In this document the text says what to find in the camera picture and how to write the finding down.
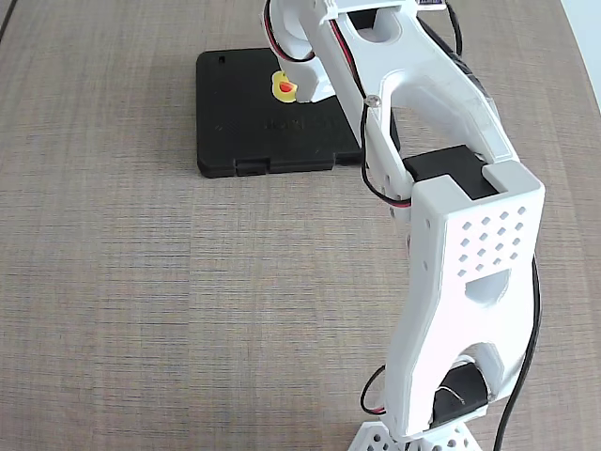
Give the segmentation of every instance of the yellow object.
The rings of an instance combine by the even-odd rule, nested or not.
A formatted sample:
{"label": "yellow object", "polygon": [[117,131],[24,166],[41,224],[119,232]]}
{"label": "yellow object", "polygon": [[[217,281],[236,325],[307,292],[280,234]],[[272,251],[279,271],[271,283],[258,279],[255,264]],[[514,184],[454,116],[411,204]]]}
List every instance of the yellow object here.
{"label": "yellow object", "polygon": [[281,70],[271,77],[273,81],[273,96],[283,103],[294,103],[297,100],[297,86],[288,80]]}

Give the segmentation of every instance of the red wire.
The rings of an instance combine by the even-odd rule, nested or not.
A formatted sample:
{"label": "red wire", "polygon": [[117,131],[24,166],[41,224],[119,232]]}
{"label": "red wire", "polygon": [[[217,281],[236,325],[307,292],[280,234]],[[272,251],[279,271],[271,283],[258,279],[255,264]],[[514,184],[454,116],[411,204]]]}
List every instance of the red wire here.
{"label": "red wire", "polygon": [[306,63],[308,61],[311,61],[313,58],[315,58],[316,54],[314,52],[309,53],[303,59],[298,59],[298,58],[293,58],[292,56],[290,56],[289,54],[287,54],[284,51],[284,49],[278,43],[275,36],[273,36],[273,26],[271,24],[270,7],[271,7],[271,0],[267,0],[267,2],[265,3],[265,9],[263,11],[263,20],[265,21],[265,29],[267,30],[267,36],[270,40],[271,48],[273,48],[275,53],[277,53],[285,61],[289,61],[291,63]]}
{"label": "red wire", "polygon": [[[357,88],[360,90],[363,98],[365,99],[367,96],[363,89],[363,86],[361,83],[361,78],[359,77],[357,65],[355,64],[355,59],[353,58],[352,52],[350,51],[350,48],[348,47],[348,43],[345,40],[345,37],[342,35],[342,31],[340,30],[340,27],[338,26],[338,23],[335,20],[330,20],[330,27],[331,27],[332,33],[338,40],[338,44],[340,45],[340,48],[342,49],[343,54],[345,54],[345,59],[347,60],[348,67],[353,76],[353,79],[355,80],[355,83],[357,84]],[[367,177],[367,161],[366,161],[366,153],[365,153],[366,152],[366,144],[364,142],[364,139],[365,139],[365,137],[364,137],[365,124],[363,124],[364,120],[365,120],[365,117],[362,119],[362,150],[363,150],[362,177],[363,177],[363,181],[367,185],[367,188],[369,188],[369,190],[373,194],[375,194],[380,200],[386,202],[388,205],[390,205],[392,207],[396,207],[398,209],[410,208],[411,207],[411,199],[404,199],[404,200],[392,199],[392,198],[382,194],[380,191],[378,191],[374,187],[374,185],[372,185],[372,183],[369,181],[369,178]]]}

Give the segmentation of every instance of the white wall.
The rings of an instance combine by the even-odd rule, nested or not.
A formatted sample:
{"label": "white wall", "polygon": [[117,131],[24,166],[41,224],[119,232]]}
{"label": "white wall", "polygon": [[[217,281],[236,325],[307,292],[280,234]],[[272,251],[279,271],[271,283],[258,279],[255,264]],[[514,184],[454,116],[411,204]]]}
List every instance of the white wall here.
{"label": "white wall", "polygon": [[562,0],[601,110],[601,0]]}

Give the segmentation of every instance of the red object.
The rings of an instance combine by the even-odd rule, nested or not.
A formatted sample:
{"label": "red object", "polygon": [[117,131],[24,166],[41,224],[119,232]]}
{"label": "red object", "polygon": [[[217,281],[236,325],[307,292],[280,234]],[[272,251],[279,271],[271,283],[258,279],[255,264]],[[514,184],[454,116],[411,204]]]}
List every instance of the red object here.
{"label": "red object", "polygon": [[280,90],[282,92],[292,92],[294,90],[294,85],[290,82],[280,82]]}

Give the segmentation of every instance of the white plastic bracket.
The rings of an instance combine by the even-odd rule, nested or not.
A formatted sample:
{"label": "white plastic bracket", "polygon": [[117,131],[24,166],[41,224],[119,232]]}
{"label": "white plastic bracket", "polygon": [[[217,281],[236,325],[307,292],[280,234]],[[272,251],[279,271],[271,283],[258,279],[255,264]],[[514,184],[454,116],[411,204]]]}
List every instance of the white plastic bracket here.
{"label": "white plastic bracket", "polygon": [[482,451],[465,424],[439,428],[410,443],[395,442],[381,421],[363,423],[348,451]]}

